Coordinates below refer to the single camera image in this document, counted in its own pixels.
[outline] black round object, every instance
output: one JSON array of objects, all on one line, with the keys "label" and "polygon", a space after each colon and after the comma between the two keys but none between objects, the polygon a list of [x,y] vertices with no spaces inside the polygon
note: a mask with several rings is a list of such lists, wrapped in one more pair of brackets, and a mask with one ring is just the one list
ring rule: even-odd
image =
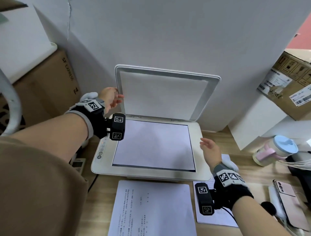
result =
[{"label": "black round object", "polygon": [[264,201],[260,204],[270,215],[275,215],[276,214],[276,209],[275,206],[269,202],[269,201]]}]

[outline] pink wall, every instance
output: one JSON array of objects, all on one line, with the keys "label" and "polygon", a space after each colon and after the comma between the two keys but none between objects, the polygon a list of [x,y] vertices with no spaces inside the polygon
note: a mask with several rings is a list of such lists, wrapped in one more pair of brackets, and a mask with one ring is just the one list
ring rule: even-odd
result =
[{"label": "pink wall", "polygon": [[302,24],[297,35],[286,48],[311,49],[311,14]]}]

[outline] hand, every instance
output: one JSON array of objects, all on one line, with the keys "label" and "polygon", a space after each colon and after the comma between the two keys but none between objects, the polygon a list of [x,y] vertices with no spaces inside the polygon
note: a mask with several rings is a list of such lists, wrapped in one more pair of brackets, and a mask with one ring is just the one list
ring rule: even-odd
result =
[{"label": "hand", "polygon": [[200,148],[203,150],[203,155],[206,163],[213,172],[214,167],[222,162],[221,151],[213,140],[201,138]]},{"label": "hand", "polygon": [[119,94],[117,88],[107,87],[100,92],[98,97],[104,100],[106,105],[105,113],[107,113],[111,108],[115,108],[118,103],[122,102],[119,98],[124,98],[124,95]]}]

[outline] white printer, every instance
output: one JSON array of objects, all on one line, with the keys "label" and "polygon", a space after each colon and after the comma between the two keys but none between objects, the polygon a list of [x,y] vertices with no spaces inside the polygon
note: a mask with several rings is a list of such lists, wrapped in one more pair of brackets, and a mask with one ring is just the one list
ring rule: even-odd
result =
[{"label": "white printer", "polygon": [[219,76],[117,65],[115,76],[126,114],[121,141],[100,140],[93,162],[96,174],[166,181],[211,178],[196,120]]}]

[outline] pink smartphone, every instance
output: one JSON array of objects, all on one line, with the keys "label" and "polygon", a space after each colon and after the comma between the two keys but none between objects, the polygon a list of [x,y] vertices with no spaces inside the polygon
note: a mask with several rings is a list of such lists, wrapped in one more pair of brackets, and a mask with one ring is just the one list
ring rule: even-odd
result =
[{"label": "pink smartphone", "polygon": [[286,213],[287,223],[292,227],[310,231],[309,223],[292,186],[278,180],[273,180],[273,185]]}]

